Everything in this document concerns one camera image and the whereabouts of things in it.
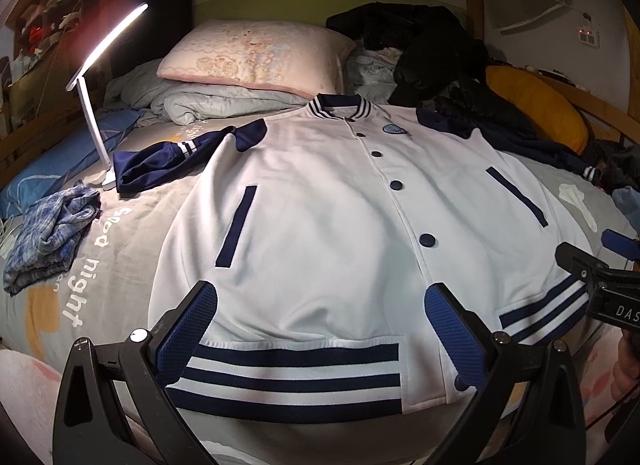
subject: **hand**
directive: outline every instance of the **hand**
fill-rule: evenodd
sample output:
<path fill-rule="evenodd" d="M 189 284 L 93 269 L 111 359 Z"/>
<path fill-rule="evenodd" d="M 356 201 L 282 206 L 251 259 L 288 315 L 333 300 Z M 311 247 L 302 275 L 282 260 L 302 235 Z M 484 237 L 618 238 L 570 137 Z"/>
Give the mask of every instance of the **hand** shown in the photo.
<path fill-rule="evenodd" d="M 613 366 L 611 397 L 615 401 L 619 401 L 631 391 L 640 376 L 640 361 L 634 356 L 630 339 L 631 333 L 623 330 L 622 338 L 618 343 L 618 362 Z"/>

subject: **pink pillowcase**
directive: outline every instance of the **pink pillowcase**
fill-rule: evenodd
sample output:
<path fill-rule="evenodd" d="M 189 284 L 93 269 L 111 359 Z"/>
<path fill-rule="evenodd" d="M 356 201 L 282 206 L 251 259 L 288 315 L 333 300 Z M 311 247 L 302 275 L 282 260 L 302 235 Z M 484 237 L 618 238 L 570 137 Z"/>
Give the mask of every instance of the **pink pillowcase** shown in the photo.
<path fill-rule="evenodd" d="M 312 99 L 343 93 L 351 39 L 319 26 L 270 21 L 203 23 L 158 67 L 165 79 L 279 90 Z"/>

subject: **red object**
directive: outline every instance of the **red object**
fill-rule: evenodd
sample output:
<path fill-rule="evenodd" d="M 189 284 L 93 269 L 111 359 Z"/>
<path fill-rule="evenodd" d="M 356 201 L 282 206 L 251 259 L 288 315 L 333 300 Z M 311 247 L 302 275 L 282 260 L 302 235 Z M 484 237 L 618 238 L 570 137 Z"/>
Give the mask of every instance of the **red object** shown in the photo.
<path fill-rule="evenodd" d="M 32 26 L 29 30 L 29 44 L 31 45 L 29 51 L 31 53 L 34 52 L 36 46 L 40 44 L 40 42 L 51 35 L 51 27 L 47 26 Z"/>

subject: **bedsheet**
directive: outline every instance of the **bedsheet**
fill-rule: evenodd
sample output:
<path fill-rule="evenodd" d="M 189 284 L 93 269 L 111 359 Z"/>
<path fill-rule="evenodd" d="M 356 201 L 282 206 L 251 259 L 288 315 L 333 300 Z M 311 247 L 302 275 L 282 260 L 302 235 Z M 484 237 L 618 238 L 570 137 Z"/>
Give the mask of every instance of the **bedsheet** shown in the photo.
<path fill-rule="evenodd" d="M 160 140 L 187 140 L 255 118 L 209 120 L 190 126 L 156 124 L 133 131 L 119 149 L 139 150 Z M 608 195 L 566 171 L 520 160 L 556 197 L 562 184 L 575 185 L 584 194 L 582 201 L 596 222 L 596 232 L 580 208 L 562 199 L 561 203 L 587 234 L 594 254 L 613 267 L 628 264 L 599 243 L 604 228 L 635 235 Z M 102 192 L 102 214 L 82 241 L 71 271 L 33 285 L 14 298 L 2 294 L 0 336 L 7 346 L 62 371 L 69 348 L 79 336 L 90 337 L 96 344 L 111 343 L 145 327 L 162 241 L 202 169 L 128 200 L 119 199 L 115 190 Z M 79 177 L 87 183 L 99 172 L 92 166 Z M 581 321 L 567 337 L 570 346 L 580 347 L 594 328 L 593 323 Z M 133 411 L 126 387 L 118 385 L 117 389 L 124 405 Z M 514 391 L 512 409 L 522 390 Z M 464 402 L 459 402 L 399 417 L 313 426 L 218 418 L 190 411 L 181 414 L 194 433 L 208 442 L 207 448 L 216 453 L 216 459 L 236 455 L 238 461 L 230 463 L 373 465 L 406 463 L 428 455 L 464 407 Z M 390 433 L 393 443 L 389 442 Z"/>

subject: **green wall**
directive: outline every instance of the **green wall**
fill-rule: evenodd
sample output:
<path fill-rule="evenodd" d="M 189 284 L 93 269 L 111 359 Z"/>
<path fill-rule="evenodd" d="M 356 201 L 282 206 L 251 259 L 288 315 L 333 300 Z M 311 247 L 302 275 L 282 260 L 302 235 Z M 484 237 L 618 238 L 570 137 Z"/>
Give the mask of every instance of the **green wall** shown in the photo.
<path fill-rule="evenodd" d="M 210 19 L 293 21 L 324 26 L 329 16 L 350 8 L 380 1 L 414 5 L 441 5 L 436 0 L 210 0 L 194 8 L 195 23 Z M 462 8 L 446 5 L 465 23 Z"/>

